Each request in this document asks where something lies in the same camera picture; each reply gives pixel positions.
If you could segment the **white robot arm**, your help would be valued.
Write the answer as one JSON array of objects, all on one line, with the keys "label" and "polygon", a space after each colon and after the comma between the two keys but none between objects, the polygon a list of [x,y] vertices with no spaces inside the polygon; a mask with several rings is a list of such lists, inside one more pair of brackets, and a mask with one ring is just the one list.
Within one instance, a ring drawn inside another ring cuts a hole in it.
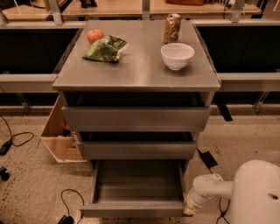
[{"label": "white robot arm", "polygon": [[200,175],[185,197],[184,213],[196,214],[213,196],[230,199],[231,224],[280,224],[280,167],[251,160],[233,181],[217,173]]}]

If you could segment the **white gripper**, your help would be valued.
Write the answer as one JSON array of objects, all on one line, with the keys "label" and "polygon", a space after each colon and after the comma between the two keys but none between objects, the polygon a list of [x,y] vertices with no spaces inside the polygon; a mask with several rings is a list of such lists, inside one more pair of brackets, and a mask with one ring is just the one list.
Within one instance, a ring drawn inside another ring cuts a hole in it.
[{"label": "white gripper", "polygon": [[212,196],[202,195],[198,190],[192,188],[185,197],[184,214],[186,216],[194,216],[195,212],[198,212]]}]

